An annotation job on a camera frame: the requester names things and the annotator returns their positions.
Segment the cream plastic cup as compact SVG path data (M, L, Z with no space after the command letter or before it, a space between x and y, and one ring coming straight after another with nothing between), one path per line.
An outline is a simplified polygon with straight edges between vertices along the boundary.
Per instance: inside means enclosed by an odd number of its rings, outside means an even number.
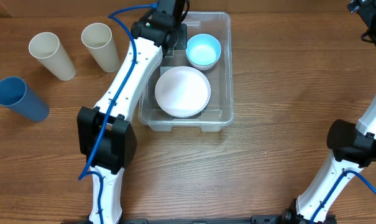
M119 69L119 54L108 25L88 25L81 34L81 41L103 71L110 73Z
M71 58L54 33L35 35L29 42L29 53L59 80L68 81L76 75Z

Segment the white pink plastic plate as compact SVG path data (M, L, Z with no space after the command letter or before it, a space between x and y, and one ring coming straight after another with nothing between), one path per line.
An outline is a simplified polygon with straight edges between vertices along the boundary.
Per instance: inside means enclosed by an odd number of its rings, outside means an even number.
M160 75L155 86L155 99L159 107L177 118L187 118L203 111L210 97L208 79L193 67L170 68Z

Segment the light blue plastic bowl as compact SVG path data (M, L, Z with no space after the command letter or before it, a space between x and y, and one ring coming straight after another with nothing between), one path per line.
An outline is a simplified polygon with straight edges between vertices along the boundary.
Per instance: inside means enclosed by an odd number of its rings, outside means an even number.
M197 34L188 40L185 52L190 64L209 65L217 63L222 48L217 38L209 34Z

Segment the clear plastic storage bin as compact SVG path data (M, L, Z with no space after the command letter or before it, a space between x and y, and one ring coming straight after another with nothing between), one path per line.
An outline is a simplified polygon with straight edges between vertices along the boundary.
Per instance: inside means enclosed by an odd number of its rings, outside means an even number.
M140 100L138 117L154 131L171 131L174 127L200 127L203 132L219 132L234 120L232 78L231 18L225 12L190 11L183 21L188 38L209 34L218 39L222 52L216 65L203 72L211 85L211 97L203 111L189 118L177 118L164 112L155 100L155 84L160 67L189 66L184 50L172 50L153 72Z

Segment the blue plastic cup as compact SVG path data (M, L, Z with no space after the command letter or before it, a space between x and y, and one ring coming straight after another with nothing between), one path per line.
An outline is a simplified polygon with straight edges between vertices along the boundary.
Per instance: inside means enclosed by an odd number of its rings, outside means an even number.
M0 81L0 105L35 122L45 120L50 112L46 102L20 77Z

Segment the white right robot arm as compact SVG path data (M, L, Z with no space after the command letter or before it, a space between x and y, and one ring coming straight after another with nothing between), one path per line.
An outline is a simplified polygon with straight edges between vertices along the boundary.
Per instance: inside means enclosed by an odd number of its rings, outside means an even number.
M335 223L328 210L354 177L376 195L374 186L360 174L376 161L376 95L356 124L333 122L327 146L328 156L310 186L272 223Z

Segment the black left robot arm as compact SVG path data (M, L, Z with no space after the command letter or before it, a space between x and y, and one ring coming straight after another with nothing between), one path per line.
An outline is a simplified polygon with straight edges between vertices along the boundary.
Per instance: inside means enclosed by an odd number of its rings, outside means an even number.
M132 119L153 72L169 50L185 50L189 0L157 1L131 28L109 15L126 32L126 57L111 86L94 108L81 107L77 116L80 151L86 165L79 178L93 178L93 206L86 223L122 223L121 188L125 169L137 149Z

